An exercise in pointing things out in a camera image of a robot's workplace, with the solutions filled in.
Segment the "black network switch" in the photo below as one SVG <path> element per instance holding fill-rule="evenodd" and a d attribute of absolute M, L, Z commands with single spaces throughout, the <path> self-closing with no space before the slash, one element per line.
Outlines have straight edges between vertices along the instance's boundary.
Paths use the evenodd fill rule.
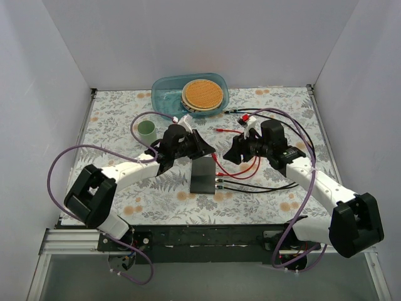
<path fill-rule="evenodd" d="M 190 193 L 215 194 L 216 163 L 211 156 L 192 161 Z"/>

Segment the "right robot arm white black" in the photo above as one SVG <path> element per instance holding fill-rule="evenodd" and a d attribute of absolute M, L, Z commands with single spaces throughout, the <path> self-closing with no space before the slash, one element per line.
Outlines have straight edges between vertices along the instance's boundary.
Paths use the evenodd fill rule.
<path fill-rule="evenodd" d="M 296 215 L 283 233 L 288 248 L 295 250 L 312 241 L 331 245 L 350 258 L 384 239 L 377 200 L 371 194 L 357 194 L 317 170 L 313 158 L 288 144 L 279 121 L 265 120 L 260 133 L 254 128 L 254 117 L 243 115 L 238 122 L 244 132 L 233 138 L 223 158 L 235 164 L 254 156 L 267 159 L 274 170 L 304 188 L 307 197 L 314 197 L 330 215 L 329 221 Z"/>

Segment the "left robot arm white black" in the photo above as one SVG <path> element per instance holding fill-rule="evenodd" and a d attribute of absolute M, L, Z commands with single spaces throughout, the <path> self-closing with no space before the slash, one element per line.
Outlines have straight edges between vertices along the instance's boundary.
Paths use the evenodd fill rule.
<path fill-rule="evenodd" d="M 112 211 L 115 194 L 136 182 L 162 175 L 176 159 L 195 160 L 214 152 L 215 148 L 197 130 L 170 125 L 159 141 L 134 160 L 112 167 L 85 166 L 66 195 L 64 205 L 85 226 L 111 236 L 118 250 L 128 250 L 133 245 L 133 235 L 129 224 Z"/>

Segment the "floral table mat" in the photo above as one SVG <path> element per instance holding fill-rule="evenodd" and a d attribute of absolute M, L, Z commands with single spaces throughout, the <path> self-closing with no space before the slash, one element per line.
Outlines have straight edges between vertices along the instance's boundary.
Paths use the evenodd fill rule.
<path fill-rule="evenodd" d="M 306 88 L 237 88 L 229 92 L 228 109 L 269 108 L 285 111 L 286 137 L 291 145 L 304 149 L 303 141 L 292 131 L 298 121 L 310 135 L 315 147 L 316 166 L 332 178 L 335 166 L 320 128 L 315 106 Z M 75 174 L 86 165 L 112 167 L 123 156 L 143 152 L 133 135 L 133 119 L 150 120 L 162 135 L 169 120 L 153 114 L 151 93 L 139 91 L 99 91 L 93 102 L 83 138 L 85 147 L 78 155 Z M 165 174 L 138 182 L 114 197 L 113 209 L 131 224 L 267 224 L 284 223 L 303 207 L 303 214 L 324 219 L 328 213 L 314 198 L 307 198 L 302 187 L 284 189 L 288 183 L 266 159 L 235 165 L 220 160 L 230 173 L 242 179 L 227 178 L 215 194 L 190 193 L 191 161 L 181 158 Z"/>

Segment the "round woven coaster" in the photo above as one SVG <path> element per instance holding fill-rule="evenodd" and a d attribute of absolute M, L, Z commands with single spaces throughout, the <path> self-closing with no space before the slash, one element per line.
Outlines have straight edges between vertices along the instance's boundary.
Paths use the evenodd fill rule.
<path fill-rule="evenodd" d="M 182 91 L 182 103 L 195 112 L 218 108 L 223 101 L 222 88 L 211 80 L 199 79 L 187 83 Z"/>

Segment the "green cup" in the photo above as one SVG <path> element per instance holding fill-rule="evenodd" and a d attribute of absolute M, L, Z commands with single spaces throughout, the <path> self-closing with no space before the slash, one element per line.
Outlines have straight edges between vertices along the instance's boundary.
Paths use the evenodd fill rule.
<path fill-rule="evenodd" d="M 152 121 L 144 120 L 137 127 L 140 139 L 147 145 L 152 144 L 157 139 L 155 124 Z"/>

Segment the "blue plastic container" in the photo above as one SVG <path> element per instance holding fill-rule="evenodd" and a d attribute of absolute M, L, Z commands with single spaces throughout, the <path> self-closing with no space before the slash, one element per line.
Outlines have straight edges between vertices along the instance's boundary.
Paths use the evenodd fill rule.
<path fill-rule="evenodd" d="M 184 87 L 193 80 L 210 80 L 222 89 L 222 103 L 211 111 L 195 112 L 186 108 L 183 101 Z M 152 108 L 160 113 L 178 118 L 189 114 L 195 119 L 211 117 L 222 113 L 229 103 L 229 91 L 225 79 L 216 73 L 195 73 L 165 77 L 157 80 L 152 86 Z"/>

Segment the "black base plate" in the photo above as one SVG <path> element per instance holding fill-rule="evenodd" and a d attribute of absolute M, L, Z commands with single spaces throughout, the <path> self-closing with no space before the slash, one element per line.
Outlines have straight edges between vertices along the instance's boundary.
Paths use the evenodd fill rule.
<path fill-rule="evenodd" d="M 285 224 L 133 225 L 123 242 L 152 263 L 271 263 Z"/>

